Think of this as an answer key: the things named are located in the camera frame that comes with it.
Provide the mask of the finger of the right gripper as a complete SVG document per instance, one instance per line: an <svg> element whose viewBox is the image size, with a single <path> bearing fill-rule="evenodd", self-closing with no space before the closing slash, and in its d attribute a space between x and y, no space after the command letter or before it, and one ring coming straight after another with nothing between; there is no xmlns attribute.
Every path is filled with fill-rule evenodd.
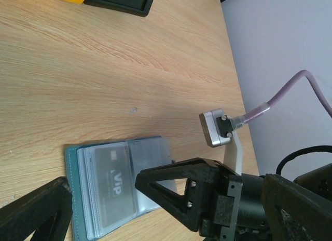
<svg viewBox="0 0 332 241"><path fill-rule="evenodd" d="M142 170L135 188L193 232L228 226L228 167L192 158Z"/></svg>

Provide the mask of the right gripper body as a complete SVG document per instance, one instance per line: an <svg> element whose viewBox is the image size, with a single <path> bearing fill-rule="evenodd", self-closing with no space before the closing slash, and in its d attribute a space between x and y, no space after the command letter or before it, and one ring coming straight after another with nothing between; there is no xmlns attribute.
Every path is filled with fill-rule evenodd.
<svg viewBox="0 0 332 241"><path fill-rule="evenodd" d="M227 169L200 170L204 211L199 235L205 240L265 240L267 217L260 176L236 175Z"/></svg>

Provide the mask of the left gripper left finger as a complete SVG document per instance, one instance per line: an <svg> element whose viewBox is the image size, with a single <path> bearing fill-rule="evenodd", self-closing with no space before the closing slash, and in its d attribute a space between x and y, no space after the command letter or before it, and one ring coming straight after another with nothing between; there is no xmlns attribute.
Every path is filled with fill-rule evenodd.
<svg viewBox="0 0 332 241"><path fill-rule="evenodd" d="M58 177L1 208L1 240L64 240L72 214L68 180Z"/></svg>

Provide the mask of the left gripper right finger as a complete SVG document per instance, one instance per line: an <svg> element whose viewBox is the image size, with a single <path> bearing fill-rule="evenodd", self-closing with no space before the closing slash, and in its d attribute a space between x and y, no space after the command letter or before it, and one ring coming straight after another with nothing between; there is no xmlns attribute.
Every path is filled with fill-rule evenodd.
<svg viewBox="0 0 332 241"><path fill-rule="evenodd" d="M273 240L331 240L331 201L273 174L261 200Z"/></svg>

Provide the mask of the teal card holder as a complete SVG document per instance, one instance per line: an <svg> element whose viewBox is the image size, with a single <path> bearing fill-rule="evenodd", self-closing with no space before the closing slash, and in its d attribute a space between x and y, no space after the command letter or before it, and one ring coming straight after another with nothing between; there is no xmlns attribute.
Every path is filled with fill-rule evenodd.
<svg viewBox="0 0 332 241"><path fill-rule="evenodd" d="M160 206L135 188L144 169L171 164L161 136L65 148L74 240L98 240Z"/></svg>

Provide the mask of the black VIP card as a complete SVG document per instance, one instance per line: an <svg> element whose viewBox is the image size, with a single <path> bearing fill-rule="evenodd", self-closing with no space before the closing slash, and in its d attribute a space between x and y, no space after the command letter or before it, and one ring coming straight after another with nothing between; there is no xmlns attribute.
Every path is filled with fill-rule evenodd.
<svg viewBox="0 0 332 241"><path fill-rule="evenodd" d="M91 149L101 232L122 225L136 213L128 147L108 144Z"/></svg>

